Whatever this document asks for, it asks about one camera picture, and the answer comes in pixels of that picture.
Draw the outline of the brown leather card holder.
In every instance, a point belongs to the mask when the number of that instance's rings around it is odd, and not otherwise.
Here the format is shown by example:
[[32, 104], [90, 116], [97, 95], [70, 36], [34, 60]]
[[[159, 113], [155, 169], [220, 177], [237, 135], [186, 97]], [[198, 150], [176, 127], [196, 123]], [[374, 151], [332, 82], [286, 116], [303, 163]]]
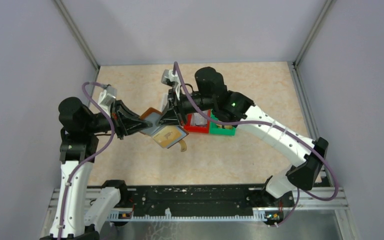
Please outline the brown leather card holder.
[[179, 125], [157, 125], [161, 116], [162, 113], [159, 110], [152, 107], [148, 108], [139, 119], [152, 123], [152, 126], [140, 131], [140, 133], [149, 136], [163, 149], [180, 145], [180, 152], [185, 152], [188, 147], [184, 138], [189, 133]]

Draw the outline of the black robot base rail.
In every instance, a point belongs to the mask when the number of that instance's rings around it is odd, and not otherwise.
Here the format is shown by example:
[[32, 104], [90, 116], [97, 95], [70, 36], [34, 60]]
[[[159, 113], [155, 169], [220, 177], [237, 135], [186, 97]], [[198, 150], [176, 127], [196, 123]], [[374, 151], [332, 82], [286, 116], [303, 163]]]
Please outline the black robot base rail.
[[283, 221], [295, 205], [291, 191], [281, 198], [259, 184], [138, 185], [129, 186], [108, 220], [117, 226], [153, 221]]

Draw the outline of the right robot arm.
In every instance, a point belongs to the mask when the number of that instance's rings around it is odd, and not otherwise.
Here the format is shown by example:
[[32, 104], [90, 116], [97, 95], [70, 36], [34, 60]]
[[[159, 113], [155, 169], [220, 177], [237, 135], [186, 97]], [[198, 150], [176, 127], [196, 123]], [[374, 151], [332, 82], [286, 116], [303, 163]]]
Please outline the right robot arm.
[[198, 90], [186, 94], [181, 91], [180, 71], [166, 69], [161, 77], [164, 85], [170, 86], [167, 103], [158, 120], [158, 125], [182, 126], [189, 114], [210, 110], [216, 123], [227, 123], [258, 137], [280, 153], [291, 166], [271, 176], [265, 192], [275, 199], [298, 188], [310, 191], [323, 166], [328, 142], [323, 138], [313, 140], [282, 125], [265, 113], [253, 100], [240, 92], [228, 90], [224, 77], [213, 67], [203, 67], [194, 74]]

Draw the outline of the gold credit card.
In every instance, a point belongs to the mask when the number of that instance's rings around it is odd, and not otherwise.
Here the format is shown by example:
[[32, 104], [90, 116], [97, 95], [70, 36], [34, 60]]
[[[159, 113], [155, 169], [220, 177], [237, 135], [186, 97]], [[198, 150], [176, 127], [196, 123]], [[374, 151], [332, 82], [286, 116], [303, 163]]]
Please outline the gold credit card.
[[186, 136], [187, 133], [181, 127], [168, 125], [159, 129], [151, 138], [160, 147], [168, 149]]

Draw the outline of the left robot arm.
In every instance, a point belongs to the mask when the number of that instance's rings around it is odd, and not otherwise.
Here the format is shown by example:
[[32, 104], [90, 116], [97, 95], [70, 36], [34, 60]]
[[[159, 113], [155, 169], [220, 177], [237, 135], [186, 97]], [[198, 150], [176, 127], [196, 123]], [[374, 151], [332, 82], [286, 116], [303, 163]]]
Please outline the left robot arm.
[[98, 240], [111, 210], [132, 202], [123, 180], [106, 180], [99, 196], [85, 210], [89, 177], [98, 149], [98, 135], [123, 139], [152, 127], [129, 110], [121, 100], [110, 104], [110, 112], [92, 113], [77, 97], [68, 97], [58, 106], [62, 124], [60, 157], [61, 184], [56, 214], [46, 240]]

